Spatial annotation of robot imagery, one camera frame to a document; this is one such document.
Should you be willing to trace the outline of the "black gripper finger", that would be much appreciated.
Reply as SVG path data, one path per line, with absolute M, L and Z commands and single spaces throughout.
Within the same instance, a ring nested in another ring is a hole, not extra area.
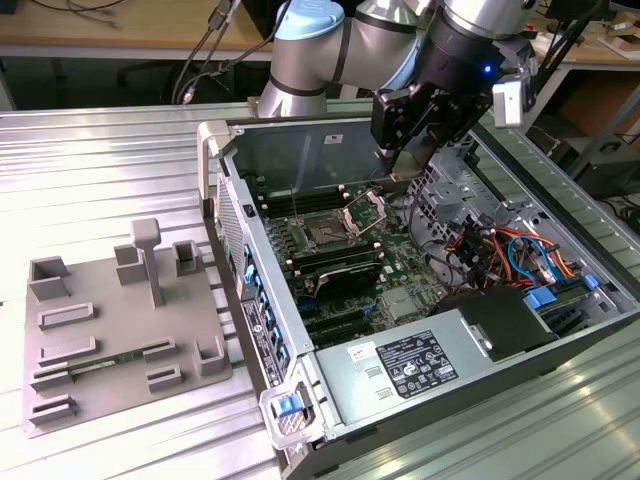
M 417 135 L 430 103 L 431 90 L 418 84 L 400 90 L 374 92 L 372 137 L 384 171 L 393 169 L 400 152 Z
M 430 122 L 425 129 L 423 167 L 426 168 L 443 147 L 459 143 L 488 109 L 488 97 L 479 97 L 478 102 L 463 103 L 461 106 L 449 102 L 444 108 L 443 117 Z

